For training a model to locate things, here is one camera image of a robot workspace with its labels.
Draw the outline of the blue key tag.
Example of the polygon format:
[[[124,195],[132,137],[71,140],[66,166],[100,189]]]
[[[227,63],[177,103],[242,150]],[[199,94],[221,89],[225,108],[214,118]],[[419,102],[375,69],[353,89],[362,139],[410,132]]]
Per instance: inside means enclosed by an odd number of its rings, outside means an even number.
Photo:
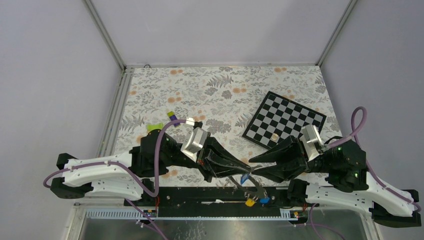
[[[261,198],[261,199],[259,200],[259,202],[260,202],[261,204],[263,204],[263,205],[268,204],[268,203],[269,203],[269,201],[270,201],[270,198],[269,198],[268,196],[266,196],[266,197],[264,197],[264,198]]]

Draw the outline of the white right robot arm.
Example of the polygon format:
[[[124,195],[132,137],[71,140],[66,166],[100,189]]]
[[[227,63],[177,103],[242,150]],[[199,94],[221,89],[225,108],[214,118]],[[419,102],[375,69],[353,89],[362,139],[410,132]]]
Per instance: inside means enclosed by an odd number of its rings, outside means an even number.
[[[289,182],[286,198],[293,206],[343,207],[390,228],[422,224],[415,207],[419,199],[416,190],[390,189],[386,182],[373,177],[366,152],[354,141],[329,147],[314,125],[303,127],[301,137],[289,136],[251,162],[269,163],[255,169],[254,175],[276,183]]]

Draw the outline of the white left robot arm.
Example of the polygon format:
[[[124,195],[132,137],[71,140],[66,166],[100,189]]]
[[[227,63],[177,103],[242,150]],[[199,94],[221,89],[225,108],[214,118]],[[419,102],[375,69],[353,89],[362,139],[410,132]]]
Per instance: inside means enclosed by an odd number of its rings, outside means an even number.
[[[138,200],[144,206],[159,195],[160,177],[169,167],[196,169],[207,182],[252,173],[192,118],[173,119],[150,131],[139,146],[110,156],[77,159],[62,153],[56,166],[42,184],[61,199],[95,194]]]

